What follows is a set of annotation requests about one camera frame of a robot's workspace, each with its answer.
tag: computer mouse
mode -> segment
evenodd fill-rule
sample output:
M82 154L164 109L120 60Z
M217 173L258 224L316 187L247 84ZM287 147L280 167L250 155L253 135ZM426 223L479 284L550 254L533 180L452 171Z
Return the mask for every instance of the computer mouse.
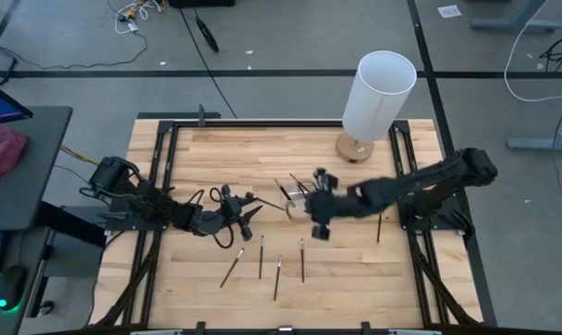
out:
M0 309L9 311L19 305L27 269L22 265L10 266L0 275Z

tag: gray desk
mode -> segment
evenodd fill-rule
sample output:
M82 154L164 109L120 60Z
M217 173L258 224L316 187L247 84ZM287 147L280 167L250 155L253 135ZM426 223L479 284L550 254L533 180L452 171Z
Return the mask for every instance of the gray desk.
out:
M72 114L70 107L38 107L31 111L33 119L8 124L28 135L29 141L15 170L0 177L0 230L3 225L9 229L33 225ZM27 268L27 281L18 308L10 312L0 311L0 335L18 333L49 237L50 229L43 226L15 231L7 236L2 268L20 262Z
M21 230L33 225L72 108L37 107L31 108L31 112L32 119L7 124L29 139L14 170L0 177L0 230ZM10 210L7 204L18 210Z

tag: wooden table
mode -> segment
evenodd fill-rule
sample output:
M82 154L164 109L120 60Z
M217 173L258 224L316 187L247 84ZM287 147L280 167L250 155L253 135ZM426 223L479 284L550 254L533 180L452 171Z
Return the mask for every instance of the wooden table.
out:
M127 160L144 175L151 165L158 122L137 120L130 140ZM409 124L420 168L440 160L434 122L409 120ZM395 176L388 137L376 143L368 161L354 165L335 153L340 131L339 127L184 127L178 135L171 195L185 202L199 189L208 193L211 187L228 183L234 194L250 191L281 205L283 198L273 178L293 185L289 173L308 180L315 168L325 167L340 177L341 185ZM404 145L401 148L405 156ZM216 207L208 195L203 202L207 208ZM362 321L369 321L373 328L419 328L422 320L407 235L395 206L382 217L380 244L376 243L377 216L335 220L330 240L323 242L310 237L311 224L291 222L282 211L266 206L250 224L254 238L242 241L235 226L230 249L219 248L211 237L169 228L161 244L149 327L195 328L197 321L206 321L208 328L360 328ZM261 235L265 248L259 280ZM225 243L229 233L221 231L219 237ZM433 237L444 283L465 310L481 320L462 238L452 231L433 232ZM301 238L305 240L304 284ZM137 233L125 233L105 250L91 322L105 315L126 286L136 239ZM240 248L246 252L220 288ZM273 301L279 255L283 255L282 275ZM434 291L427 282L437 322ZM138 318L141 294L137 297L134 315Z

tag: desk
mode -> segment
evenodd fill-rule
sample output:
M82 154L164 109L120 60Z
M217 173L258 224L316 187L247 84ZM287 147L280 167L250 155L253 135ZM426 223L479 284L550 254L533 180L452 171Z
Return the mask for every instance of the desk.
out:
M7 124L29 139L15 169L0 177L0 230L3 227L22 229L5 237L8 240L2 269L19 262L27 268L19 308L13 312L0 311L2 335L16 334L27 310L41 254L49 237L47 227L31 226L72 114L70 107L37 107L31 111L32 119Z
M158 124L159 120L137 120L127 153L127 160L137 164L146 177ZM419 166L440 160L433 121L410 120L409 125ZM273 178L290 185L289 173L307 180L315 168L325 167L340 177L341 185L395 176L388 138L377 142L368 161L353 165L335 153L340 131L340 127L182 127L171 174L175 190L170 194L184 202L198 189L229 183L234 194L250 191L280 204ZM168 137L166 134L164 153ZM159 171L159 187L163 176ZM203 197L204 205L214 208L207 198ZM254 238L243 242L236 233L230 249L217 247L210 237L169 228L161 242L149 328L195 328L197 321L206 321L208 328L359 328L362 321L369 321L373 328L419 328L422 320L407 235L400 228L395 206L387 208L382 217L380 244L376 243L378 217L335 220L330 240L323 242L310 237L309 223L288 221L283 212L270 207L252 219ZM227 241L226 232L220 235ZM261 235L265 248L259 280ZM452 231L433 232L433 236L443 281L465 310L481 320L462 238ZM300 271L301 238L306 245L305 284ZM123 234L105 250L91 323L105 315L126 286L136 239L136 233ZM219 288L240 248L246 252L224 288ZM273 301L279 255L284 261L277 301ZM437 322L435 299L430 285L426 286Z

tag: black strip on floor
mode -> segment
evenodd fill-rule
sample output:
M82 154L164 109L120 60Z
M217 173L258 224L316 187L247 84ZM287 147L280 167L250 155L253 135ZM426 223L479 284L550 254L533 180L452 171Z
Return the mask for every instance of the black strip on floor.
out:
M415 0L408 0L408 7L409 13L411 14L411 21L413 23L413 30L415 31L415 37L418 41L418 47L420 49L421 61L423 62L423 68L425 70L426 78L428 81L428 88L430 89L430 97L432 98L432 104L434 105L436 122L438 123L438 133L440 134L440 138L442 139L442 144L445 148L445 152L447 156L449 156L454 152L454 145L450 136L447 116L442 104L442 99L440 98L440 91L438 89L438 84L436 83L434 68L432 67L430 53L428 52L426 39L423 35L422 22L420 21L420 14L418 13L418 8L416 6ZM467 200L465 191L459 192L456 195L462 210L465 212L468 218L471 218L469 202ZM481 260L479 248L468 248L467 252L469 254L470 261L475 260L473 261L473 263ZM474 277L477 296L481 301L480 305L482 307L482 315L484 316L485 320L493 322L493 324L490 324L490 326L496 327L496 315L494 313L494 307L489 295L488 280L485 278L483 264L481 264L480 262L479 264L475 264L475 266L479 266L481 267L481 269L476 269L476 271L474 271L474 275L483 275L483 277Z
M214 77L353 77L355 70L212 70ZM6 76L0 71L0 78ZM208 78L206 70L14 71L10 78ZM418 77L425 73L418 71Z
M10 4L10 7L8 8L8 11L6 12L6 14L2 18L2 20L0 21L0 38L2 37L2 34L4 33L4 30L6 29L6 27L10 23L10 20L12 20L12 15L14 15L14 12L17 10L17 7L19 5L20 5L20 0L12 0L12 4Z
M353 77L355 70L215 70L214 77ZM7 71L0 71L4 78ZM206 70L14 71L10 78L208 78ZM436 79L503 79L502 72L435 71ZM562 79L559 73L509 72L509 79ZM426 78L418 71L418 78Z
M434 75L438 79L503 79L504 72L481 72L481 71L436 71ZM562 72L539 73L539 72L508 72L509 79L562 79Z
M434 68L432 67L432 61L430 60L430 53L428 52L428 46L426 45L426 38L423 36L420 14L418 13L418 8L415 5L415 0L408 0L408 7L409 13L411 14L411 21L413 22L415 38L418 41L418 48L420 49L423 69L425 70L426 78L428 79L430 97L432 98L432 104L434 105L434 112L436 115L436 122L438 123L438 133L440 134L440 138L442 139L442 145L444 145L446 154L447 156L449 156L455 152L455 147L452 144L452 138L450 137L447 116L445 115L445 109L442 105L442 99L440 98L440 92L438 90L438 84L436 83Z

